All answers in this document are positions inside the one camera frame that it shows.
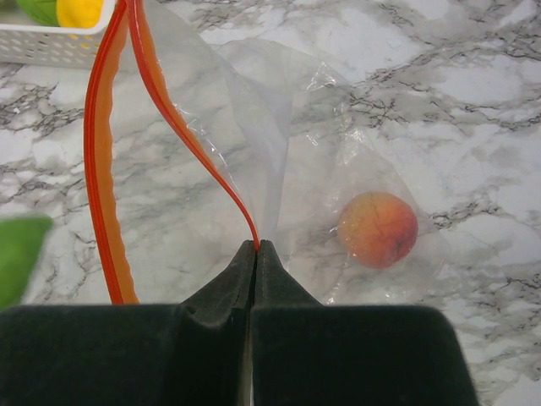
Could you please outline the clear orange zip bag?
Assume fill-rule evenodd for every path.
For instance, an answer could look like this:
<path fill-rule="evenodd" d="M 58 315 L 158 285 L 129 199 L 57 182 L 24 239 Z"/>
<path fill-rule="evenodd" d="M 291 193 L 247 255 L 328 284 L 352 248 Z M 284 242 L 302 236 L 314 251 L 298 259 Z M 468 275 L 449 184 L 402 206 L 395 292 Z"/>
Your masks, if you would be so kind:
<path fill-rule="evenodd" d="M 449 247 L 398 171 L 373 148 L 327 63 L 282 44 L 205 42 L 155 1 L 119 1 L 85 100 L 90 213 L 110 300 L 172 302 L 214 277 L 239 245 L 273 243 L 327 305 L 407 303 Z M 337 237 L 356 195 L 409 204 L 418 238 L 386 269 Z"/>

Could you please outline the white perforated plastic basket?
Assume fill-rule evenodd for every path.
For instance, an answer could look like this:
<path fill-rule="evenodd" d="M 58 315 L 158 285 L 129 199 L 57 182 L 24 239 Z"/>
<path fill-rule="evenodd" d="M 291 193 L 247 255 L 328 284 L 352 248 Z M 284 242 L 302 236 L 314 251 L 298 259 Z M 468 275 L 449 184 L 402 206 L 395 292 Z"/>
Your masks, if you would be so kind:
<path fill-rule="evenodd" d="M 41 25 L 15 1 L 1 2 L 1 61 L 89 69 L 116 3 L 105 1 L 91 28 Z"/>

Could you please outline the toy peach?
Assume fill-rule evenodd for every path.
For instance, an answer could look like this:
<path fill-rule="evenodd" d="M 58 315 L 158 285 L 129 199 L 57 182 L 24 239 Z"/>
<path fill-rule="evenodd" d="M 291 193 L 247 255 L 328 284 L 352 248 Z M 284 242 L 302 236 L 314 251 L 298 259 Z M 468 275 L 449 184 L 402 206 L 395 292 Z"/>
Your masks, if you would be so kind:
<path fill-rule="evenodd" d="M 404 200 L 387 192 L 353 197 L 337 222 L 337 237 L 361 265 L 386 269 L 409 254 L 418 238 L 418 218 Z"/>

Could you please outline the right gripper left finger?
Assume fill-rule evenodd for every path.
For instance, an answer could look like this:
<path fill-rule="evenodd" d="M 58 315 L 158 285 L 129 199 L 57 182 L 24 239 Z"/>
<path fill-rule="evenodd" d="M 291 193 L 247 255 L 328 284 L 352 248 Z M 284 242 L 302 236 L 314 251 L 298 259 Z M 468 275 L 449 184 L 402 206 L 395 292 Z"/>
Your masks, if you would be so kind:
<path fill-rule="evenodd" d="M 18 305 L 1 314 L 4 405 L 247 405 L 256 252 L 176 304 Z"/>

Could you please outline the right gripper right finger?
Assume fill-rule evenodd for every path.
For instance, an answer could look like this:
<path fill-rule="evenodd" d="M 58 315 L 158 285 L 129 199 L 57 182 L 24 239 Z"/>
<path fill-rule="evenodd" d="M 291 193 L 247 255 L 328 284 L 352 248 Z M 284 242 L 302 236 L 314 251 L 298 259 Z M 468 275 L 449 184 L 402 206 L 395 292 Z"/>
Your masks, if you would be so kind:
<path fill-rule="evenodd" d="M 451 323 L 422 305 L 325 306 L 262 241 L 251 312 L 257 405 L 474 405 Z"/>

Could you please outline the light green toy vegetable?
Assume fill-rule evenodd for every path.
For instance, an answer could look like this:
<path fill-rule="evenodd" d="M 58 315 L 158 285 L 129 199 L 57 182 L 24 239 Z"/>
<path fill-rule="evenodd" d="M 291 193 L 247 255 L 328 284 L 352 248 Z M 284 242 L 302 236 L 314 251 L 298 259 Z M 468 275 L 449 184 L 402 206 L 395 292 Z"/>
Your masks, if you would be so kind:
<path fill-rule="evenodd" d="M 1 220 L 1 309 L 16 305 L 25 294 L 46 235 L 49 216 L 10 217 Z"/>

